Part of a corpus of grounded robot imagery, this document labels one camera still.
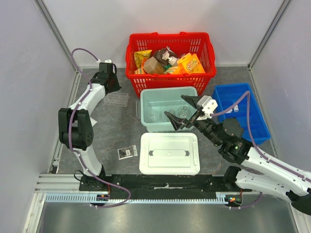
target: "brown cardboard box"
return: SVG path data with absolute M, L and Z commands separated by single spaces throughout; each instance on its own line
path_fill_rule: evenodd
M 148 74 L 164 74 L 165 72 L 164 67 L 154 57 L 149 58 L 145 62 L 143 69 Z

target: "white wall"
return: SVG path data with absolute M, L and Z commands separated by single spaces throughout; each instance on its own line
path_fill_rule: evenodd
M 33 0 L 0 7 L 0 226 L 21 232 L 57 139 L 74 70 Z
M 293 1 L 253 74 L 280 159 L 311 171 L 311 1 Z
M 125 67 L 132 33 L 208 32 L 217 65 L 249 63 L 282 0 L 45 0 L 68 47 Z M 96 65 L 77 53 L 81 66 Z

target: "red plastic crate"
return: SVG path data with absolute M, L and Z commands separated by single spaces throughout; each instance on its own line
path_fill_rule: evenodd
M 180 57 L 183 53 L 196 53 L 205 74 L 135 74 L 137 69 L 134 52 L 160 50 L 169 46 Z M 193 86 L 202 95 L 209 80 L 216 75 L 215 54 L 207 33 L 158 34 L 140 33 L 130 35 L 126 50 L 126 76 L 131 80 L 138 97 L 144 89 Z

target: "gray work surface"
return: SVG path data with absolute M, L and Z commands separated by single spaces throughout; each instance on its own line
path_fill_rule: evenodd
M 90 77 L 97 71 L 97 69 L 84 69 L 84 72 Z M 106 105 L 104 101 L 100 101 L 91 115 L 97 121 L 93 127 L 92 145 L 106 174 L 141 174 L 139 170 L 140 137 L 147 130 L 137 118 L 136 102 L 139 99 L 125 75 L 125 69 L 119 68 L 117 76 L 122 86 L 120 92 L 129 94 L 127 107 Z M 227 83 L 249 83 L 252 86 L 248 69 L 246 67 L 218 67 L 217 75 L 210 80 L 204 95 L 212 95 L 215 85 Z M 86 85 L 87 82 L 82 77 L 77 98 L 85 91 Z M 217 152 L 218 148 L 213 146 L 197 129 L 193 129 L 191 132 L 197 135 L 199 141 L 201 167 L 199 174 L 223 175 L 228 166 L 232 164 L 223 159 Z M 119 160 L 117 150 L 131 145 L 136 145 L 138 156 Z M 260 148 L 273 155 L 269 140 L 260 145 Z M 78 159 L 64 146 L 58 173 L 72 174 L 78 169 L 82 169 Z
M 257 196 L 244 195 L 245 204 Z M 297 233 L 289 205 L 271 196 L 243 210 L 213 204 L 126 204 L 94 209 L 45 203 L 37 233 Z

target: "blue plastic tray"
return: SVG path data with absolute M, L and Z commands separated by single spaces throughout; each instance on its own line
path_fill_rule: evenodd
M 237 84 L 226 84 L 226 85 L 217 85 L 213 93 L 213 99 L 217 101 L 218 107 L 217 112 L 221 112 L 224 109 L 230 107 L 245 91 L 251 92 L 250 99 L 250 127 L 252 135 L 256 144 L 261 144 L 265 140 L 270 139 L 270 133 L 267 128 L 266 123 L 262 117 L 261 111 L 258 107 L 252 89 L 248 83 L 237 83 Z M 219 122 L 222 122 L 226 118 L 235 117 L 240 125 L 244 129 L 243 138 L 251 140 L 246 123 L 246 104 L 247 97 L 245 97 L 239 104 L 239 111 L 231 113 L 226 113 L 221 116 L 218 116 Z

